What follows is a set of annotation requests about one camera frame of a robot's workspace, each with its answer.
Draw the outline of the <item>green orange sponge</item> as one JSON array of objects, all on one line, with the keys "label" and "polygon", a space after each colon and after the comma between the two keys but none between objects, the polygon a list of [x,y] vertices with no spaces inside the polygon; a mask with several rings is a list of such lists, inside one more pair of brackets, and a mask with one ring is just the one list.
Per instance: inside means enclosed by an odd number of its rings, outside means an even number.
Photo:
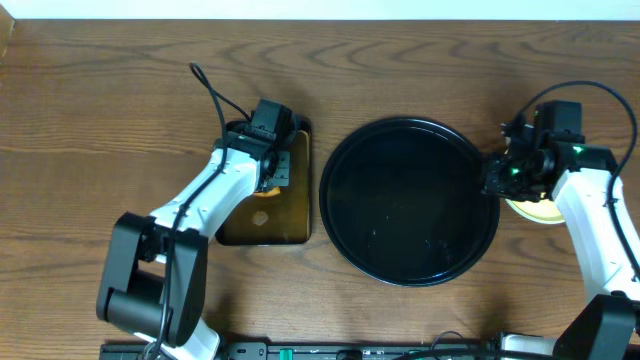
[{"label": "green orange sponge", "polygon": [[269,197],[278,196],[280,193],[281,193],[281,189],[279,187],[274,187],[267,191],[261,191],[261,192],[256,191],[253,193],[253,195],[259,198],[269,198]]}]

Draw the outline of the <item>yellow plate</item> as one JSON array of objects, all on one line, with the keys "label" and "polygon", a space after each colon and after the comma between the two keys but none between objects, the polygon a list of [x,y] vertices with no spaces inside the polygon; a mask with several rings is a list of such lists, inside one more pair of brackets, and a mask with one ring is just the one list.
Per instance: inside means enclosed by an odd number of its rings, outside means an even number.
[{"label": "yellow plate", "polygon": [[555,225],[565,222],[564,217],[551,200],[529,202],[506,199],[506,203],[520,216],[536,223]]}]

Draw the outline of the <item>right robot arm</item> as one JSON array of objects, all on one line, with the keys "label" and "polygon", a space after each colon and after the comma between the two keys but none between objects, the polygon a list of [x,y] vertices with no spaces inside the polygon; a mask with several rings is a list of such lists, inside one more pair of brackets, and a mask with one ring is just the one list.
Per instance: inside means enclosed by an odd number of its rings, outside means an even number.
[{"label": "right robot arm", "polygon": [[508,148],[484,164],[484,191],[512,201],[552,201],[568,228],[587,305],[556,339],[507,334],[504,359],[622,359],[639,327],[638,234],[605,147],[577,125],[502,127]]}]

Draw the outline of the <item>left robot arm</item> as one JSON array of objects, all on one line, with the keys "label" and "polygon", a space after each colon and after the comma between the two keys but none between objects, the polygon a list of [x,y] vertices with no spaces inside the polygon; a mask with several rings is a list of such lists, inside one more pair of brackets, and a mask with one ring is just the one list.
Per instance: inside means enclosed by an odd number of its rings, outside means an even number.
[{"label": "left robot arm", "polygon": [[288,184],[278,172],[297,137],[230,132],[173,199],[147,216],[126,212],[116,221],[96,315],[145,340],[141,358],[215,357],[220,337],[201,317],[208,246],[246,198]]}]

